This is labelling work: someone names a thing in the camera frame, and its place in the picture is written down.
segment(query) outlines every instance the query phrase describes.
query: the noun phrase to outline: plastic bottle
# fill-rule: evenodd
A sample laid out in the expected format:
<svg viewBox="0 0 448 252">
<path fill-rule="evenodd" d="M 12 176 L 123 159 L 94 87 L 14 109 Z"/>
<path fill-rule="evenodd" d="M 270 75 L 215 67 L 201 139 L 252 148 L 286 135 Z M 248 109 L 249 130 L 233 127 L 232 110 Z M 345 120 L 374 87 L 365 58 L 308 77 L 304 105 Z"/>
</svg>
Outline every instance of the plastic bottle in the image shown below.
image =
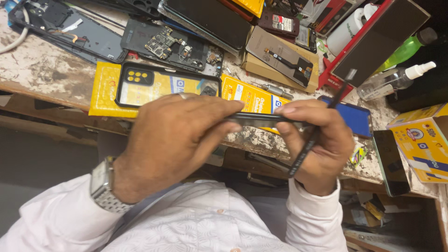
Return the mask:
<svg viewBox="0 0 448 252">
<path fill-rule="evenodd" d="M 373 100 L 392 94 L 398 89 L 408 88 L 414 79 L 422 76 L 429 69 L 435 68 L 434 62 L 415 65 L 409 68 L 398 67 L 374 76 L 357 88 L 358 95 L 363 100 Z"/>
<path fill-rule="evenodd" d="M 431 44 L 437 39 L 437 33 L 432 28 L 419 31 L 415 36 L 408 38 L 375 72 L 377 74 L 394 65 L 408 60 L 422 46 Z"/>
</svg>

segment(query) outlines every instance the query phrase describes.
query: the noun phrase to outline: patterned white shirt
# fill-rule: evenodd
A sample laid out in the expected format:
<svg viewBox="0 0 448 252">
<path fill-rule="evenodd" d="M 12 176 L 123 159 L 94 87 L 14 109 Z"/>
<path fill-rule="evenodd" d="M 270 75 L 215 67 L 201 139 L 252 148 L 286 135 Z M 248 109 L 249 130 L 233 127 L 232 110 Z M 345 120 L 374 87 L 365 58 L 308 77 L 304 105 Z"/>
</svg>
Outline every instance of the patterned white shirt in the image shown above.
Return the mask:
<svg viewBox="0 0 448 252">
<path fill-rule="evenodd" d="M 89 252 L 110 239 L 122 214 L 89 195 L 90 175 L 48 189 L 20 208 L 0 251 Z M 197 181 L 168 192 L 133 219 L 103 252 L 341 252 L 338 189 L 329 196 L 289 181 L 286 242 L 270 233 L 252 205 L 223 183 Z"/>
</svg>

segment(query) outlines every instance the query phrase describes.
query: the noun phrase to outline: bottle cap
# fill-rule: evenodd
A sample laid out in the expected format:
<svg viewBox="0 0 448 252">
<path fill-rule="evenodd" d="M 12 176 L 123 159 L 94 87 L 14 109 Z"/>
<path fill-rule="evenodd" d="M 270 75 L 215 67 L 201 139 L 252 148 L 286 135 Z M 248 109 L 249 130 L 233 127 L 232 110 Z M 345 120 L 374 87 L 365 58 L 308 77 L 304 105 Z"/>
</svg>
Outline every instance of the bottle cap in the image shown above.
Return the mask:
<svg viewBox="0 0 448 252">
<path fill-rule="evenodd" d="M 405 70 L 405 73 L 406 73 L 406 76 L 412 80 L 412 79 L 422 76 L 429 69 L 433 69 L 433 68 L 435 68 L 435 63 L 433 61 L 431 61 L 426 64 L 411 66 Z"/>
<path fill-rule="evenodd" d="M 434 29 L 428 27 L 417 33 L 417 39 L 420 43 L 422 43 L 422 45 L 429 45 L 437 40 L 437 33 Z"/>
</svg>

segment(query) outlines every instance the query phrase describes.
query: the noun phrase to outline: blue phone case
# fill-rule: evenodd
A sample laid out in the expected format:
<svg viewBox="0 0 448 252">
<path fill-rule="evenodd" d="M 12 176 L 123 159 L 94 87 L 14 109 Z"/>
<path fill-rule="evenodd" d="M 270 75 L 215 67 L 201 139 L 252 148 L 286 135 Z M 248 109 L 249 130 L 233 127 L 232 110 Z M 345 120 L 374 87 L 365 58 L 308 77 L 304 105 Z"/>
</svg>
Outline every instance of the blue phone case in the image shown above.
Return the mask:
<svg viewBox="0 0 448 252">
<path fill-rule="evenodd" d="M 318 100 L 324 101 L 327 104 L 333 101 L 328 96 L 320 96 Z M 373 137 L 370 110 L 348 103 L 339 103 L 336 109 L 339 111 L 347 126 L 352 129 L 353 134 L 366 138 Z"/>
</svg>

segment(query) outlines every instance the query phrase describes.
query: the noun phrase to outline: wristwatch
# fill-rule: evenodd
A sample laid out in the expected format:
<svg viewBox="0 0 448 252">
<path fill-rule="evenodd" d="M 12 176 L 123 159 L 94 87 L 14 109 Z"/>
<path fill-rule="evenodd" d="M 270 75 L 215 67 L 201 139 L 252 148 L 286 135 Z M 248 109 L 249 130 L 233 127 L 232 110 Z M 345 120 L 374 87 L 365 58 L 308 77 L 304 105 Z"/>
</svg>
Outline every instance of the wristwatch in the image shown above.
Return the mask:
<svg viewBox="0 0 448 252">
<path fill-rule="evenodd" d="M 115 158 L 108 156 L 95 169 L 90 179 L 90 196 L 101 208 L 112 213 L 128 212 L 134 204 L 126 204 L 117 199 L 113 191 L 113 167 Z"/>
</svg>

